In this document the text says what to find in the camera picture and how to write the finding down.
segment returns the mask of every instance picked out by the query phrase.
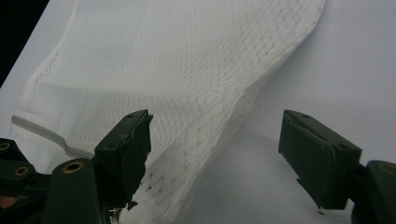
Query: mesh bag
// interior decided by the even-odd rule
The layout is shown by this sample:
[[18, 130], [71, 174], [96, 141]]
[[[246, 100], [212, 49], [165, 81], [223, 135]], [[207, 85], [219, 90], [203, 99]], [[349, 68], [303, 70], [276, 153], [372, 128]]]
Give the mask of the mesh bag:
[[48, 173], [69, 159], [64, 149], [89, 157], [123, 116], [148, 109], [154, 115], [148, 169], [134, 196], [138, 206], [120, 221], [181, 220], [194, 181], [323, 6], [324, 0], [77, 0], [59, 44], [27, 83], [11, 136]]

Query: white surface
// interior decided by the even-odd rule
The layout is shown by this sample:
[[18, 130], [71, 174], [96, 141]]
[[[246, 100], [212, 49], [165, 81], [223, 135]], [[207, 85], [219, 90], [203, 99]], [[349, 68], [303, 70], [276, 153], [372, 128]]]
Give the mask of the white surface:
[[[45, 12], [51, 19], [40, 21], [0, 90], [2, 136], [26, 78], [67, 23], [71, 7], [52, 2]], [[207, 167], [185, 223], [349, 223], [350, 211], [319, 215], [277, 154], [282, 111], [334, 129], [363, 149], [363, 164], [396, 162], [395, 10], [394, 1], [327, 1], [317, 29], [267, 81], [251, 117]]]

